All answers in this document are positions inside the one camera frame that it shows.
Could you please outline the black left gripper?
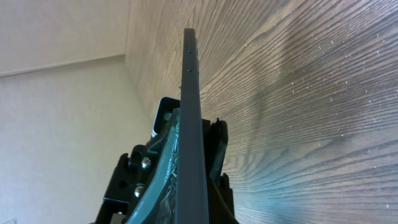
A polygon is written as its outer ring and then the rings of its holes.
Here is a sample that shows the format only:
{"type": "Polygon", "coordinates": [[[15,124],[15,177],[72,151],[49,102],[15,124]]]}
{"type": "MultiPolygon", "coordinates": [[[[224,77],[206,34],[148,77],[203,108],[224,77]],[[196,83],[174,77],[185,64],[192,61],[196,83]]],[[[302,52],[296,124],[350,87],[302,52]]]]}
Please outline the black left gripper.
{"type": "Polygon", "coordinates": [[[155,224],[167,189],[177,188],[180,109],[158,112],[155,124],[145,145],[119,157],[94,224],[155,224]]]}

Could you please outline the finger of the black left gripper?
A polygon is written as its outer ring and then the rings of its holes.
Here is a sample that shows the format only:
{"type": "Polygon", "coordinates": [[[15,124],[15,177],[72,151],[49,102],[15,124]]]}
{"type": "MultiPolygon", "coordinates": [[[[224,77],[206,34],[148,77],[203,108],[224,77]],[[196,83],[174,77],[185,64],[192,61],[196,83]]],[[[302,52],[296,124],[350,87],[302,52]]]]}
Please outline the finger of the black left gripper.
{"type": "Polygon", "coordinates": [[[223,162],[228,145],[228,126],[226,121],[217,119],[202,120],[203,143],[205,153],[206,175],[216,186],[225,205],[234,214],[233,190],[229,186],[229,177],[222,173],[223,162]]]}

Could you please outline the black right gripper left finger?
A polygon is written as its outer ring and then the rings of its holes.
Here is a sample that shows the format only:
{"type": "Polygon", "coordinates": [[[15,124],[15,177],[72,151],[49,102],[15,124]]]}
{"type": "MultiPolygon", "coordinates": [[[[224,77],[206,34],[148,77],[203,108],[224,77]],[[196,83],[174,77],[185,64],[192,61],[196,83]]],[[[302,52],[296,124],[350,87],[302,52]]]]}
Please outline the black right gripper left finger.
{"type": "Polygon", "coordinates": [[[155,224],[174,224],[175,223],[175,187],[169,187],[164,198],[159,203],[156,214],[155,224]]]}

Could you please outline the blue Galaxy smartphone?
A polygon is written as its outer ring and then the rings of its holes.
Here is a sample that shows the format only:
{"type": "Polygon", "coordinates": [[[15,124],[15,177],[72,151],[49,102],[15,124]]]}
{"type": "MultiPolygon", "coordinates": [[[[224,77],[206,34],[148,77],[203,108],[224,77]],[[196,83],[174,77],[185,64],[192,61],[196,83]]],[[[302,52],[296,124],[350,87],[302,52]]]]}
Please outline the blue Galaxy smartphone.
{"type": "Polygon", "coordinates": [[[183,33],[175,222],[209,222],[198,53],[194,29],[185,29],[183,33]]]}

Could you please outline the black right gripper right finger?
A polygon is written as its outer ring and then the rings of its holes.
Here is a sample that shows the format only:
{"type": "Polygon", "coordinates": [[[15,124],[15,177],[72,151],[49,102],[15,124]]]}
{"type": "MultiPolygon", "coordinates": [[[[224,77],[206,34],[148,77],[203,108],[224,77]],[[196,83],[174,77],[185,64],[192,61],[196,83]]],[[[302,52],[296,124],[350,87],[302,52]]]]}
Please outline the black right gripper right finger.
{"type": "Polygon", "coordinates": [[[217,186],[207,179],[209,224],[238,224],[234,216],[233,190],[229,187],[229,179],[223,179],[217,186]]]}

